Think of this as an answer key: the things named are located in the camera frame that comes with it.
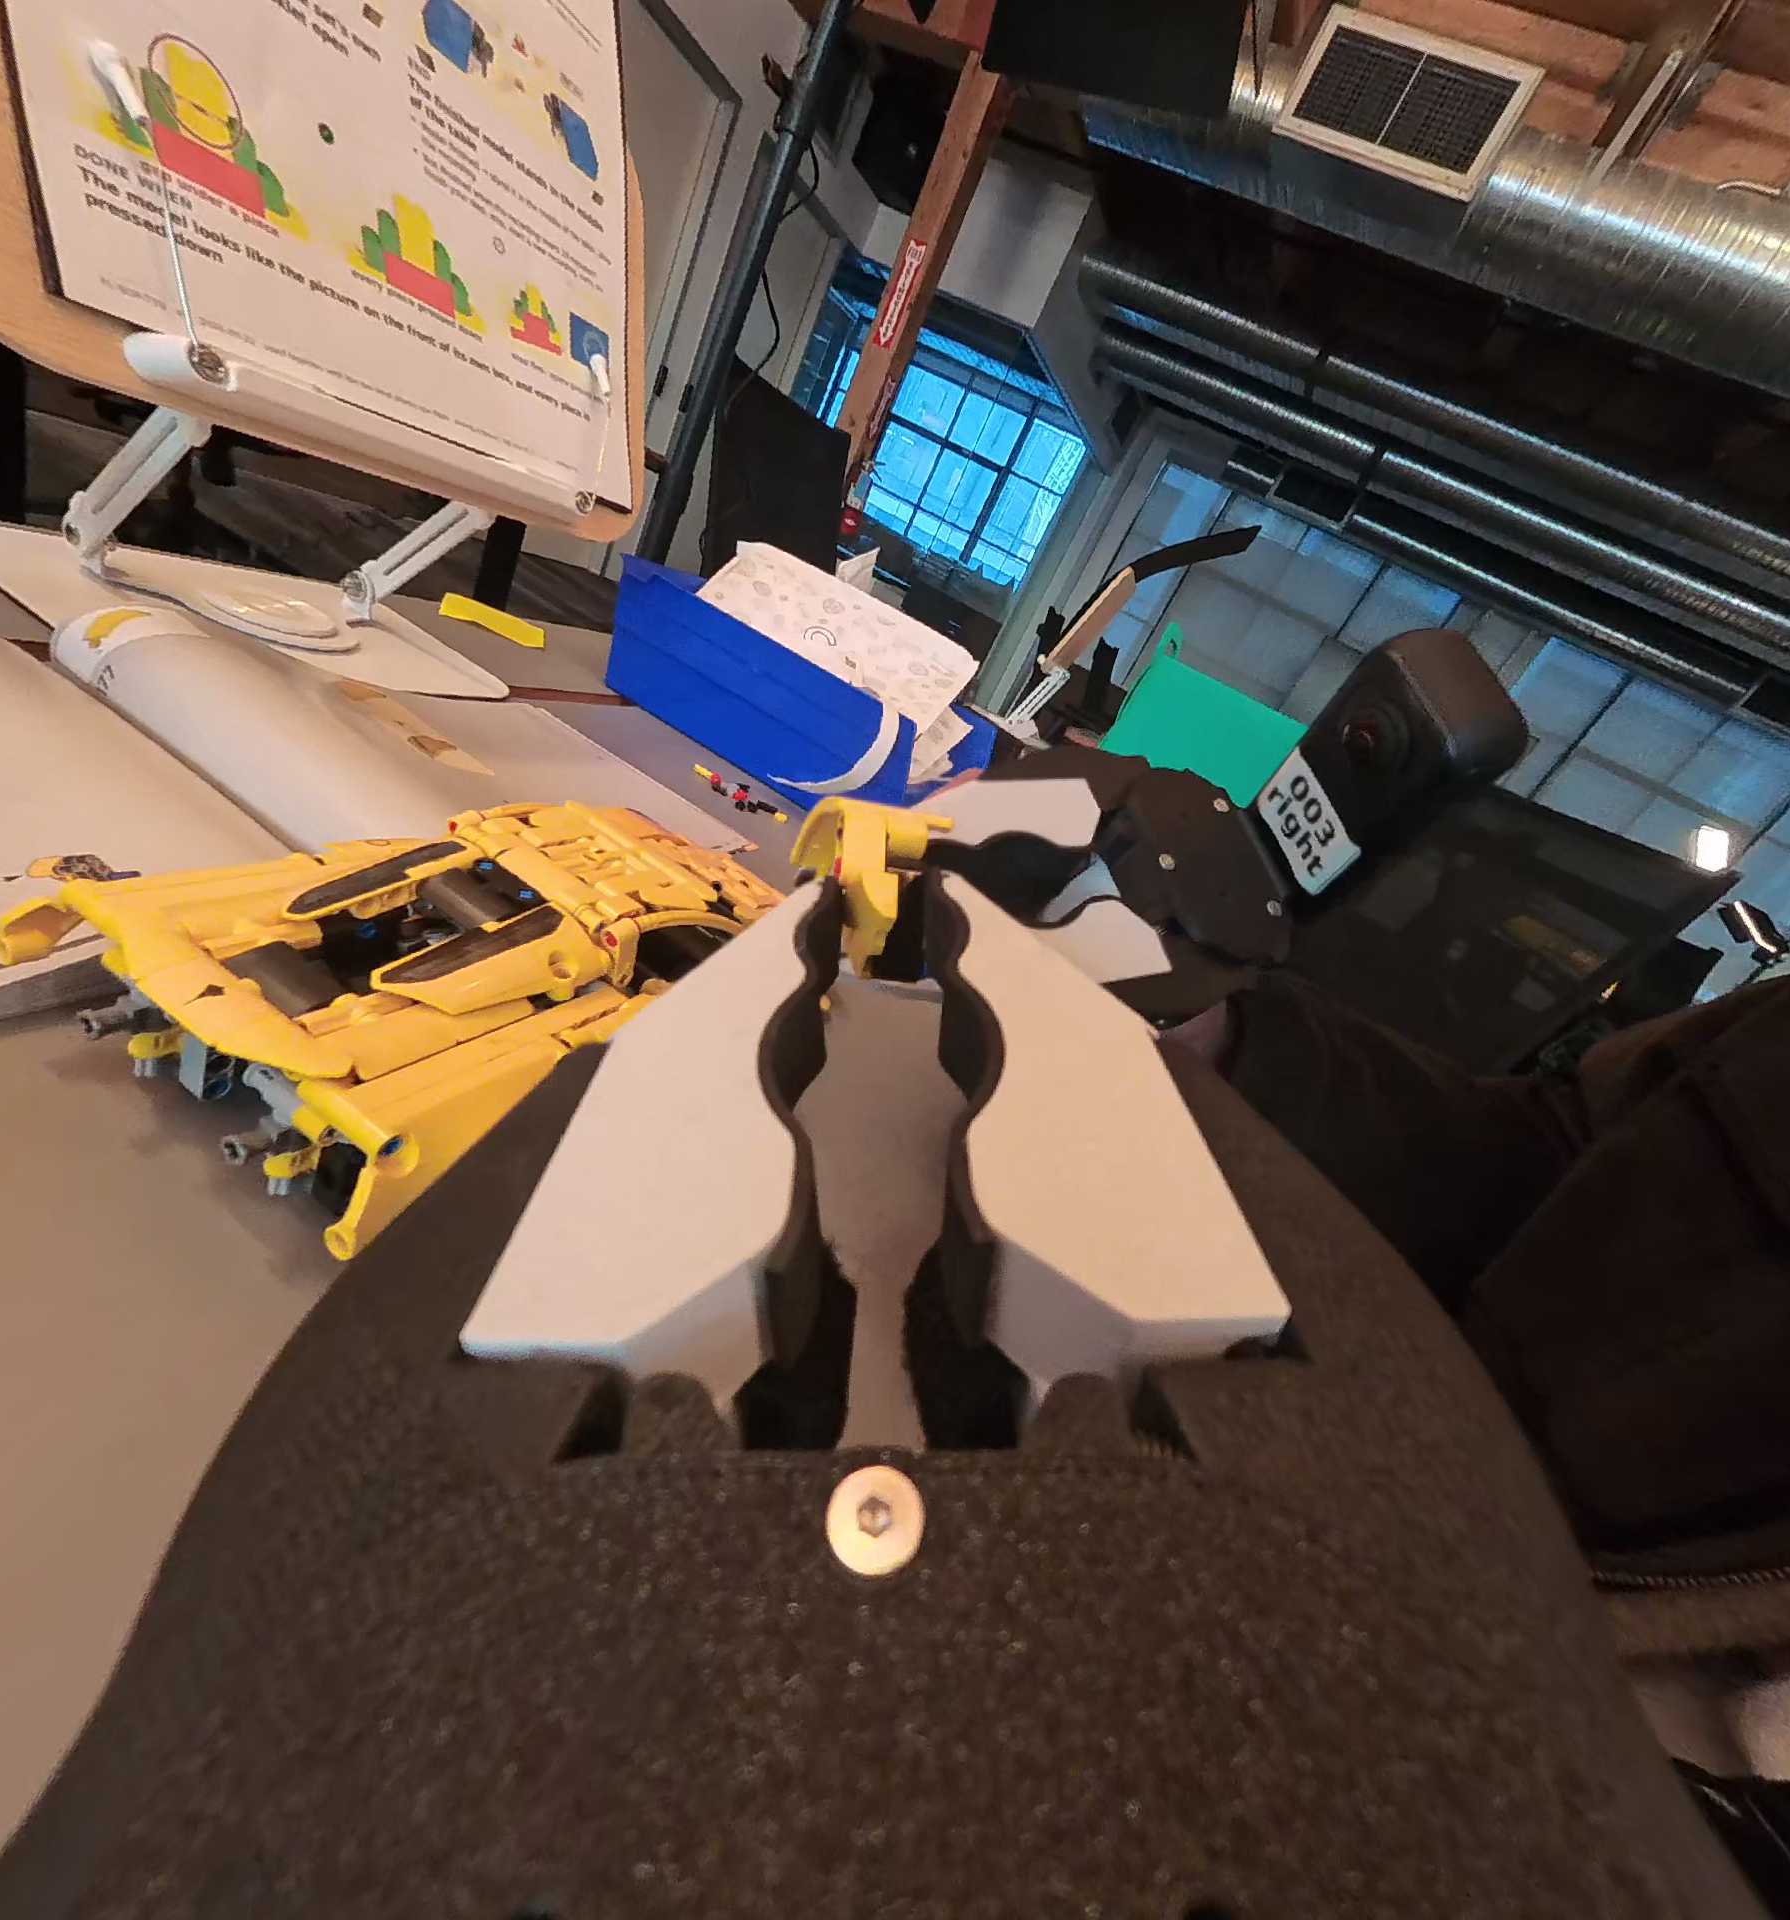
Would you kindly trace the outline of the black metal pole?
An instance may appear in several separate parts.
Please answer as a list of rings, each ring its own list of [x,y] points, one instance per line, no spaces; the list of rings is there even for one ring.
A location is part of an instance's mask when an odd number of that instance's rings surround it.
[[[696,353],[682,409],[670,435],[667,463],[642,525],[635,558],[667,563],[692,503],[694,480],[707,446],[738,337],[760,292],[775,230],[785,218],[797,169],[814,135],[826,88],[837,68],[857,2],[824,3],[797,60],[786,101],[775,107],[758,156],[756,177],[741,205],[732,252],[717,308]]]

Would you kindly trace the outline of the person's right forearm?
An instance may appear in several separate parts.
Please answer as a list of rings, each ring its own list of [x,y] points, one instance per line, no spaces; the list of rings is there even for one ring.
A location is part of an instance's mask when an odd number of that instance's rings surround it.
[[[1448,1310],[1587,1145],[1568,1085],[1474,1077],[1285,972],[1223,999],[1215,1062]]]

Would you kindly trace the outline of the grey desk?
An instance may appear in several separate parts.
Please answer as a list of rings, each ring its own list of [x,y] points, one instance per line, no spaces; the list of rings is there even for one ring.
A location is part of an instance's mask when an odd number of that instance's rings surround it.
[[[1036,1904],[1079,1788],[1031,1479],[925,1465],[919,1562],[859,1579],[840,1458],[459,1350],[595,1067],[311,1303],[42,1052],[0,1037],[0,1915]]]

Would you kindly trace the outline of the gridded window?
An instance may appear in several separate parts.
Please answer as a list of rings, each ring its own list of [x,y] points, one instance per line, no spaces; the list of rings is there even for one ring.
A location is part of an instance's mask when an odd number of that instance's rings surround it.
[[[923,349],[894,397],[860,510],[913,556],[1018,589],[1091,462],[1046,382]]]

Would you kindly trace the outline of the small yellow T-shaped brick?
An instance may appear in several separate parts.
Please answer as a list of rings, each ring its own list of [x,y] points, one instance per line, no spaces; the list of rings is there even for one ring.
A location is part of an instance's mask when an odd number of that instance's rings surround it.
[[[953,828],[951,815],[844,795],[824,798],[803,820],[790,849],[792,867],[799,876],[837,883],[842,950],[859,977],[880,976],[907,883]]]

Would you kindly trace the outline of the white patterned paper bag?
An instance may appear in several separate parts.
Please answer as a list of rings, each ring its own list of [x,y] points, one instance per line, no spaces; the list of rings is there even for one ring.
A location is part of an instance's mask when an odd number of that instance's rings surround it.
[[[950,779],[953,753],[973,740],[958,701],[976,677],[976,655],[852,580],[745,541],[698,598],[910,722],[911,793]]]

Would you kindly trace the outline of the black monitor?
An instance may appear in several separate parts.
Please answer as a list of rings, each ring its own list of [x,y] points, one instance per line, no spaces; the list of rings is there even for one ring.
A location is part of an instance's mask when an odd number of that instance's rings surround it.
[[[701,571],[764,543],[836,571],[852,441],[735,358],[717,410]]]

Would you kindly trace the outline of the yellow toy brick car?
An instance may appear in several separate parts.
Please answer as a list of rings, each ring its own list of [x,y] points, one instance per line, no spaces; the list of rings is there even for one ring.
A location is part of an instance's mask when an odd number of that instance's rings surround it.
[[[257,1094],[266,1118],[223,1153],[273,1193],[314,1190],[338,1259],[783,902],[728,852],[579,803],[226,867],[35,871],[52,891],[0,914],[0,960],[91,930],[120,990],[85,1034],[127,1034],[139,1077],[199,1098]]]

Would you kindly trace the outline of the white air vent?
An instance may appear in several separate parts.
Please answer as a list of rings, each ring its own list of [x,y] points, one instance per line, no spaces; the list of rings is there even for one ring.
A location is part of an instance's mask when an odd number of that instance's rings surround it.
[[[1270,134],[1437,201],[1470,203],[1545,80],[1532,62],[1335,3]]]

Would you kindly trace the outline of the black hanging panel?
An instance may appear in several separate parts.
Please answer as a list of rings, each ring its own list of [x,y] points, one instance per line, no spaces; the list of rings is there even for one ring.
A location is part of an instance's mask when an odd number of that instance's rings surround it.
[[[983,66],[1020,84],[1217,122],[1249,2],[994,2]]]

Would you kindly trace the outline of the printed instruction sheet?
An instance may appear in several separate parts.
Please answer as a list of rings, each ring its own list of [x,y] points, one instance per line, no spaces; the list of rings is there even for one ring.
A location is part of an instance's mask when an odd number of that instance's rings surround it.
[[[58,295],[629,510],[618,3],[0,17]]]

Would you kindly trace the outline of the silver ventilation duct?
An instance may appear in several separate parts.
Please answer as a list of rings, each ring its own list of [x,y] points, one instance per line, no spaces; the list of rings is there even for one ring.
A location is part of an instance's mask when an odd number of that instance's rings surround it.
[[[1701,181],[1537,132],[1448,203],[1270,134],[1301,56],[1238,74],[1209,177],[1260,203],[1790,400],[1790,197]]]

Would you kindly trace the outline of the instruction booklet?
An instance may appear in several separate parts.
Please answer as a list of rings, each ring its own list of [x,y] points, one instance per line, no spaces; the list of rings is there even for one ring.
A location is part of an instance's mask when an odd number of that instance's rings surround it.
[[[327,843],[428,840],[501,803],[628,806],[714,852],[736,827],[547,708],[383,691],[169,608],[58,632],[47,661],[0,637],[0,918],[74,876],[229,867]],[[98,988],[99,939],[0,958],[0,1020]]]

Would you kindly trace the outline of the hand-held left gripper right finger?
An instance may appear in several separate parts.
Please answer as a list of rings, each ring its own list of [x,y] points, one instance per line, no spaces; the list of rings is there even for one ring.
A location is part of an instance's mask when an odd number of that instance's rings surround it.
[[[962,1106],[926,1252],[926,1424],[1027,1427],[1071,1379],[1273,1346],[1291,1303],[1154,1029],[983,895],[926,881],[936,1059]]]

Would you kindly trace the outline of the blue plastic bin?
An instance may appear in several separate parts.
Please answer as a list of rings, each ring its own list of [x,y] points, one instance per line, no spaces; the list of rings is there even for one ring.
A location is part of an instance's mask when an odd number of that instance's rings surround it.
[[[624,563],[604,681],[611,691],[805,808],[829,795],[919,803],[986,771],[997,728],[964,708],[930,746],[877,693],[711,606],[707,583]]]

